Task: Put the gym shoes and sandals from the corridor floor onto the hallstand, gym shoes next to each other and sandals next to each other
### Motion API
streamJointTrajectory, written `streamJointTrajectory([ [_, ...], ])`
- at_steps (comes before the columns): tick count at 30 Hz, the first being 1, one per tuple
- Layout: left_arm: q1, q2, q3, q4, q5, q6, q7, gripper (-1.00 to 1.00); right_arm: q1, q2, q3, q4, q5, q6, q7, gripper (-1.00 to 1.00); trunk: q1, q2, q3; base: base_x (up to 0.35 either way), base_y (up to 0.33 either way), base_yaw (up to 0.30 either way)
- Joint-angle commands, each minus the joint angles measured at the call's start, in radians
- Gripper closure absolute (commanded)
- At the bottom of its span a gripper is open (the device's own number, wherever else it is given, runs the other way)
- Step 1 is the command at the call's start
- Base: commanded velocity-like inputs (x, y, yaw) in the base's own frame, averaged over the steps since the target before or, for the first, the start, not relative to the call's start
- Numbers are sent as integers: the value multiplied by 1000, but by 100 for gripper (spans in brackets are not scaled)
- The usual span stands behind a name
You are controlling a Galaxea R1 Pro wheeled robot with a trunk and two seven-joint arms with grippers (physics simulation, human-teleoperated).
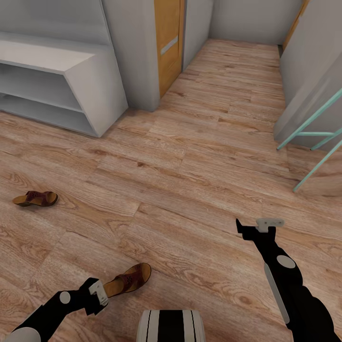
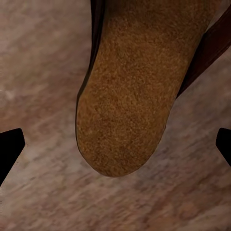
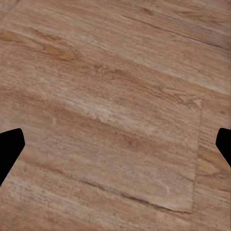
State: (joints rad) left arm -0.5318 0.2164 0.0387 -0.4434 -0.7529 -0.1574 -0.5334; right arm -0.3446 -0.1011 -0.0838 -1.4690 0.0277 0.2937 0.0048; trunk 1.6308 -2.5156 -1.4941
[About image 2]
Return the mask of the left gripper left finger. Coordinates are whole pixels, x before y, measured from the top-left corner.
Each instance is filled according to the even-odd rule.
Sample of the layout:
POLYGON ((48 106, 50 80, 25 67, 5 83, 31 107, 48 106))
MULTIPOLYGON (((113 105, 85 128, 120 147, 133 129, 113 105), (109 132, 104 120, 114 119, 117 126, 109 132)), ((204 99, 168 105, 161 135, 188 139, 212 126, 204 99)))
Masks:
POLYGON ((0 133, 0 186, 24 146, 25 140, 20 128, 0 133))

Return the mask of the sandal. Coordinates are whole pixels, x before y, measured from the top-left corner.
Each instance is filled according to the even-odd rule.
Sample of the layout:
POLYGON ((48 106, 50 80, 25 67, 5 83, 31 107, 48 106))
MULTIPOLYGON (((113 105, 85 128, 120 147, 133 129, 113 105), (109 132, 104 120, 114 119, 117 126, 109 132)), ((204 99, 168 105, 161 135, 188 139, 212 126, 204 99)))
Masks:
POLYGON ((177 97, 231 45, 231 5, 207 30, 221 2, 91 0, 75 128, 95 170, 118 178, 149 160, 177 97))

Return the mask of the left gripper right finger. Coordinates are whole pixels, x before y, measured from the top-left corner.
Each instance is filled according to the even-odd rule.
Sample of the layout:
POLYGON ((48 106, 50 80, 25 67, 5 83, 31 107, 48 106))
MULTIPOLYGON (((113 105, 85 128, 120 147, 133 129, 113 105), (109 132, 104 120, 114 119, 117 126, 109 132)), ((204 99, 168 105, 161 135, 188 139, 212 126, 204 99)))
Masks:
POLYGON ((231 166, 231 130, 220 128, 218 131, 216 146, 231 166))

